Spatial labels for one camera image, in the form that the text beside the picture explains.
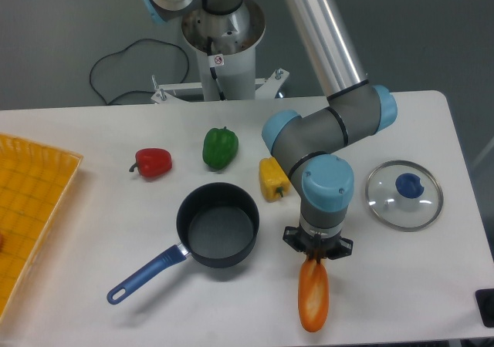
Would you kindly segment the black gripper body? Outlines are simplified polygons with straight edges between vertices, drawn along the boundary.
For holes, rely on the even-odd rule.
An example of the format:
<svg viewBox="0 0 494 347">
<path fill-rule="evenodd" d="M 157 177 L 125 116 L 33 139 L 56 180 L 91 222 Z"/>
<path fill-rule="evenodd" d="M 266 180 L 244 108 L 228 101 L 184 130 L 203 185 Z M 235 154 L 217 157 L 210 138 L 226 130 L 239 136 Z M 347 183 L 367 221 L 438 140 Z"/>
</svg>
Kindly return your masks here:
<svg viewBox="0 0 494 347">
<path fill-rule="evenodd" d="M 335 251 L 340 247 L 340 232 L 332 237 L 324 237 L 319 234 L 311 235 L 301 230 L 299 233 L 302 242 L 303 253 Z"/>
</svg>

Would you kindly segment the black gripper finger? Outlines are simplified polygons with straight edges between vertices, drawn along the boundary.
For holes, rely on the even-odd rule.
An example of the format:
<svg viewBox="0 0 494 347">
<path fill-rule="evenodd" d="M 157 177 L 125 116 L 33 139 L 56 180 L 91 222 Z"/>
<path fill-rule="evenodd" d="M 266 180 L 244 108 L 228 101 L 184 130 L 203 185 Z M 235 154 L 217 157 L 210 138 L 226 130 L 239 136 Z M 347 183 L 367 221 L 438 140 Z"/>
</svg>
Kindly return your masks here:
<svg viewBox="0 0 494 347">
<path fill-rule="evenodd" d="M 337 260 L 352 255 L 354 242 L 347 238 L 340 237 L 336 244 L 327 250 L 326 258 L 330 260 Z"/>
<path fill-rule="evenodd" d="M 295 251 L 308 254 L 309 235 L 300 227 L 284 228 L 283 240 Z"/>
</svg>

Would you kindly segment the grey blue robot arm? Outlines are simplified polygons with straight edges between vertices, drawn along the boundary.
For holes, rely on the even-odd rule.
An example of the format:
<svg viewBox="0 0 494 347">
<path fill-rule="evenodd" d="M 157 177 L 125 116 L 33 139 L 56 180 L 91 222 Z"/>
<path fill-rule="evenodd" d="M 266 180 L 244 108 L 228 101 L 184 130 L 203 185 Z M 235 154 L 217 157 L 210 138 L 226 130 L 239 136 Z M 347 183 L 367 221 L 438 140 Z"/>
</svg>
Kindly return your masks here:
<svg viewBox="0 0 494 347">
<path fill-rule="evenodd" d="M 198 59 L 205 100 L 258 98 L 255 48 L 266 24 L 252 0 L 143 0 L 159 22 L 181 19 L 182 34 Z M 327 98 L 308 116 L 282 111 L 269 118 L 262 138 L 301 199 L 299 224 L 283 239 L 313 260 L 349 256 L 342 238 L 354 192 L 351 167 L 336 152 L 390 126 L 398 108 L 362 69 L 334 0 L 286 0 Z"/>
</svg>

